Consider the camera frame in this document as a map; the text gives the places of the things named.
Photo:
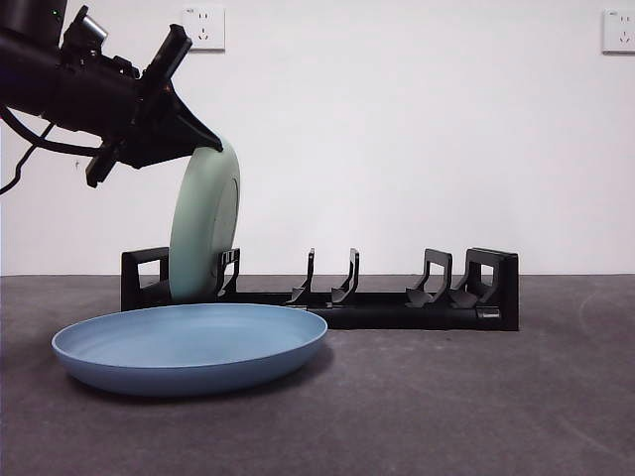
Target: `dish rack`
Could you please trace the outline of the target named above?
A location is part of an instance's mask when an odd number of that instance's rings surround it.
[[[173,304],[169,283],[169,248],[124,252],[121,255],[121,310]],[[351,248],[348,276],[330,292],[312,288],[316,252],[309,251],[307,276],[284,292],[244,292],[237,288],[240,249],[220,253],[216,288],[205,302],[259,303],[304,308],[323,317],[331,329],[479,329],[518,330],[518,255],[485,248],[465,254],[465,274],[453,287],[452,255],[427,249],[424,271],[402,292],[360,292],[359,252]],[[160,262],[157,283],[142,286],[139,265]],[[427,290],[432,264],[444,270],[441,286]],[[227,268],[231,275],[225,276]],[[483,267],[489,267],[491,276]]]

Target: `gray floor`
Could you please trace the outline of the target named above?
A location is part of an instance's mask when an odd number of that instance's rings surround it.
[[[8,476],[635,474],[635,276],[523,278],[520,332],[330,331],[287,378],[183,401],[93,391],[56,362],[57,330],[118,310],[117,278],[1,284]]]

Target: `wall socket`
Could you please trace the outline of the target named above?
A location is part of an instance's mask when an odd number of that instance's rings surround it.
[[[183,27],[191,38],[192,50],[225,49],[225,8],[207,3],[183,8]]]
[[[603,37],[603,53],[635,53],[635,10],[606,10]]]

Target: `green plate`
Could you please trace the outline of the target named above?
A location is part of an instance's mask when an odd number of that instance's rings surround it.
[[[170,238],[170,293],[174,302],[201,301],[215,288],[218,253],[231,249],[240,198],[236,153],[194,151],[181,184]]]

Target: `wire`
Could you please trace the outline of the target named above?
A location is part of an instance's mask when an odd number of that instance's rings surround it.
[[[44,130],[44,132],[40,134],[40,138],[44,139],[45,137],[47,137],[49,133],[51,132],[51,129],[53,129],[54,127],[55,127],[55,124],[53,122],[49,124],[47,128]],[[16,165],[16,172],[13,179],[9,183],[4,185],[2,188],[0,188],[0,195],[6,193],[7,191],[9,191],[11,188],[13,188],[14,186],[18,184],[18,182],[20,181],[20,177],[22,176],[22,166],[29,160],[29,158],[31,157],[31,154],[33,154],[33,151],[35,151],[37,148],[38,148],[37,146],[31,146],[29,150],[25,153],[25,155],[22,156],[22,159],[20,159],[20,162],[18,162],[18,164]]]
[[[73,146],[71,144],[62,144],[61,142],[47,141],[43,137],[39,137],[37,134],[31,132],[4,104],[0,104],[0,116],[2,116],[4,122],[6,122],[16,134],[41,149],[86,157],[94,157],[103,152],[102,149],[98,147]]]

